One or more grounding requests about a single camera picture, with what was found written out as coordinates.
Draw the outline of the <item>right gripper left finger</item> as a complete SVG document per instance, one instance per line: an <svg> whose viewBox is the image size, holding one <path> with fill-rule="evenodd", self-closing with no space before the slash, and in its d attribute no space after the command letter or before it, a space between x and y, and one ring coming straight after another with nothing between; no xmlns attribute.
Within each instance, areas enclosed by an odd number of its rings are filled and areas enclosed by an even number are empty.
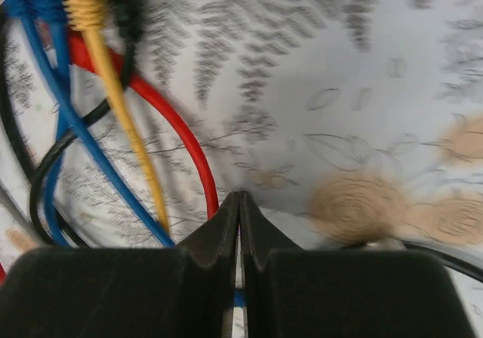
<svg viewBox="0 0 483 338"><path fill-rule="evenodd" d="M1 288L3 337L229 337L239 195L173 248L38 248Z"/></svg>

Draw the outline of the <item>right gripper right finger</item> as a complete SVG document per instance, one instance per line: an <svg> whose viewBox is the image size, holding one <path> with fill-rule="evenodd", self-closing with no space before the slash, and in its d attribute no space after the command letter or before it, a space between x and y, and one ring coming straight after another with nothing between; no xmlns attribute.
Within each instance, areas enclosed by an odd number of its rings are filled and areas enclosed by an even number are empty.
<svg viewBox="0 0 483 338"><path fill-rule="evenodd" d="M447 250L400 241L304 250L248 192L239 202L248 337L474 337L451 271L478 266Z"/></svg>

